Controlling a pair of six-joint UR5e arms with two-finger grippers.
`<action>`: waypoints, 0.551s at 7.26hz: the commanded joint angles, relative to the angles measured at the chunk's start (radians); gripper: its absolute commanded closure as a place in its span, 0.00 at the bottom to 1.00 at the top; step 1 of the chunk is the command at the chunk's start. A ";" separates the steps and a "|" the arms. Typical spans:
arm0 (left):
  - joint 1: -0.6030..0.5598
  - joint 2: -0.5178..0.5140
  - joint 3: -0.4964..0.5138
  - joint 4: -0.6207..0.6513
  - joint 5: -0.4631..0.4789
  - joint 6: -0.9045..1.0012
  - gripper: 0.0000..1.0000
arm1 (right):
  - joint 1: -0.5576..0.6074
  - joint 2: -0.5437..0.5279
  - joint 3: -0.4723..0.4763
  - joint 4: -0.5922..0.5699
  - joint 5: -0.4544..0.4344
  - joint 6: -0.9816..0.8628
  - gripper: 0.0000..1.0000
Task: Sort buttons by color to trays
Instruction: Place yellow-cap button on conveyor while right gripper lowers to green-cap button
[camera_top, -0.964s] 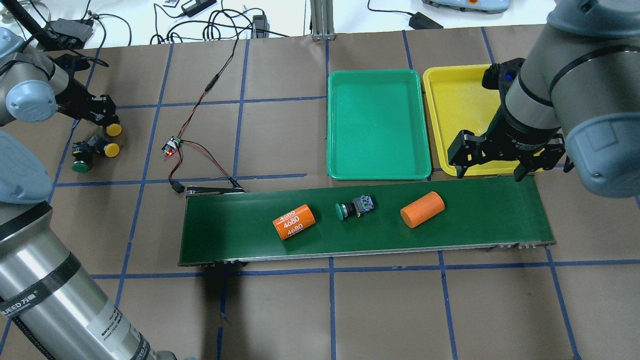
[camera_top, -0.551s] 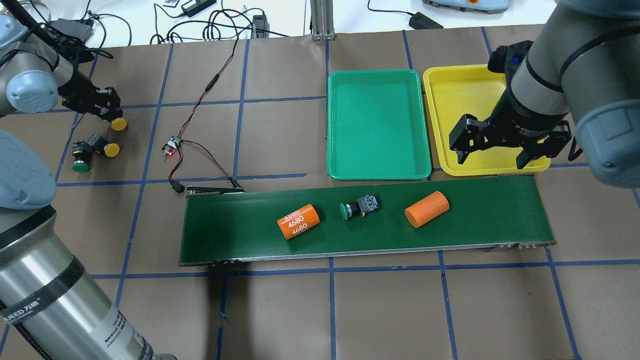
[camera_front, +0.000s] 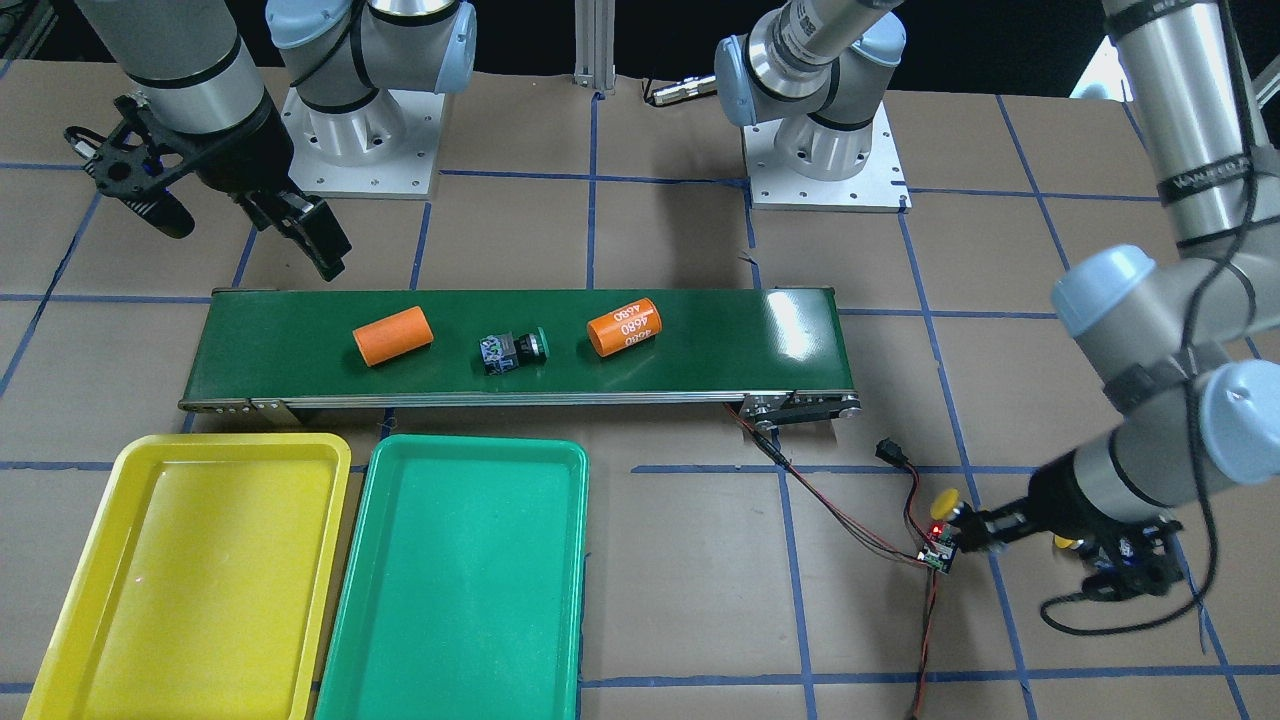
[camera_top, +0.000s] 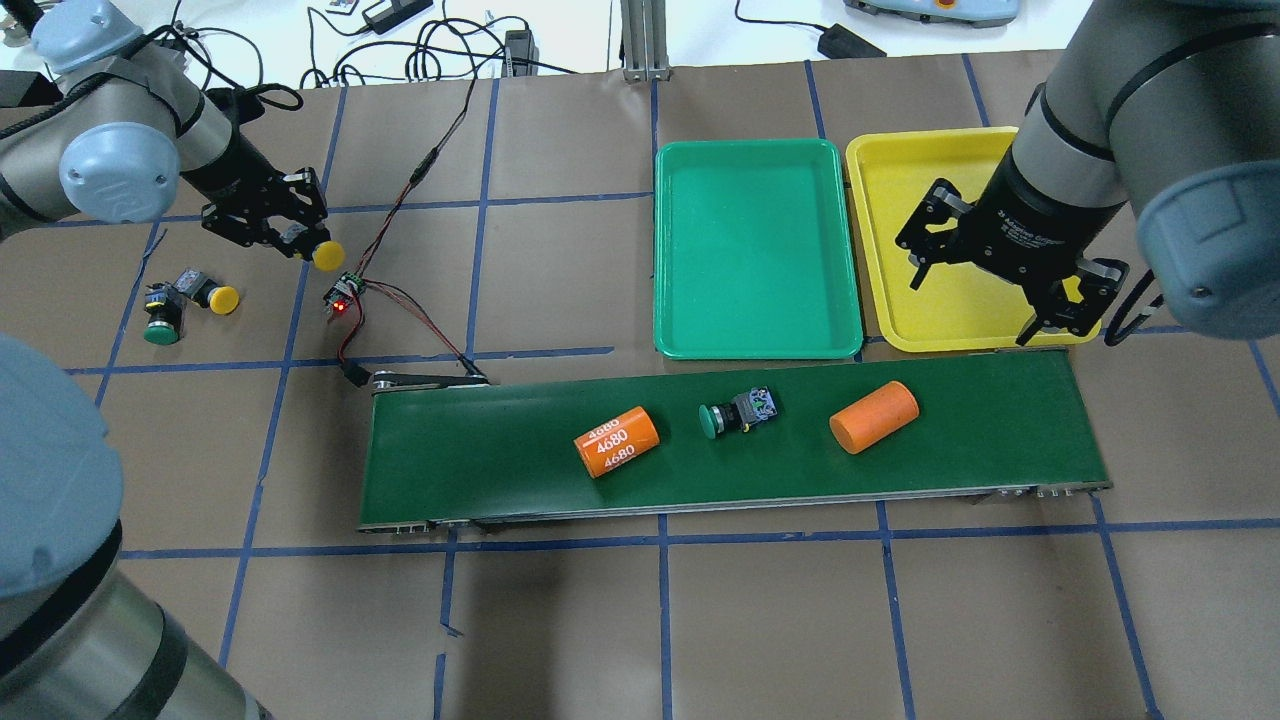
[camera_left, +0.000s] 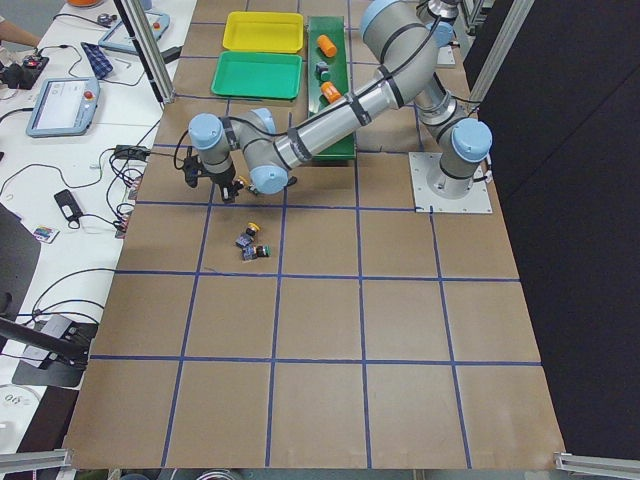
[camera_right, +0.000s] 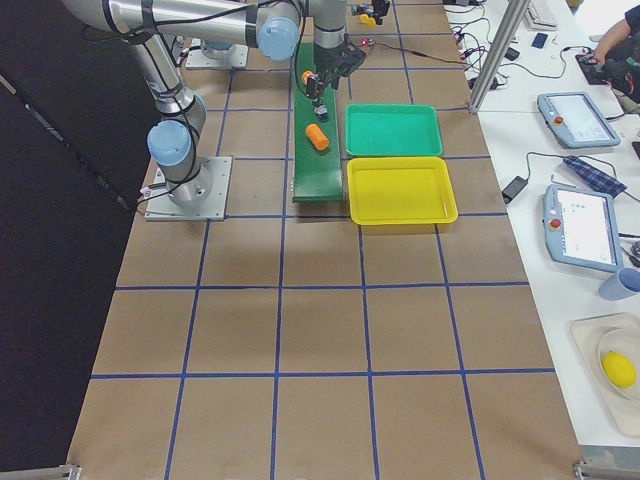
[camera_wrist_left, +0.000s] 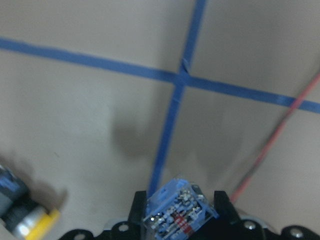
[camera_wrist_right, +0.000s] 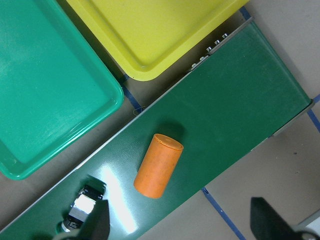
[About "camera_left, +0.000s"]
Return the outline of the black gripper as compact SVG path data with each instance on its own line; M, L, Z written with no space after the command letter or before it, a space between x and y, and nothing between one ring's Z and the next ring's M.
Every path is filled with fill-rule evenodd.
M224 165L221 172L210 172L209 176L219 187L222 202L234 203L240 191L240 183L235 182L236 169L234 164Z

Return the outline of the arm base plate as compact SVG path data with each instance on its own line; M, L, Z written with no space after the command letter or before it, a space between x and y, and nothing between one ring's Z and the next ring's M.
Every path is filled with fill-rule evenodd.
M410 152L414 210L418 213L491 214L482 168L467 179L453 179L440 168L441 153Z
M456 60L454 56L454 48L451 45L445 45L439 48L437 57L438 68L454 68Z

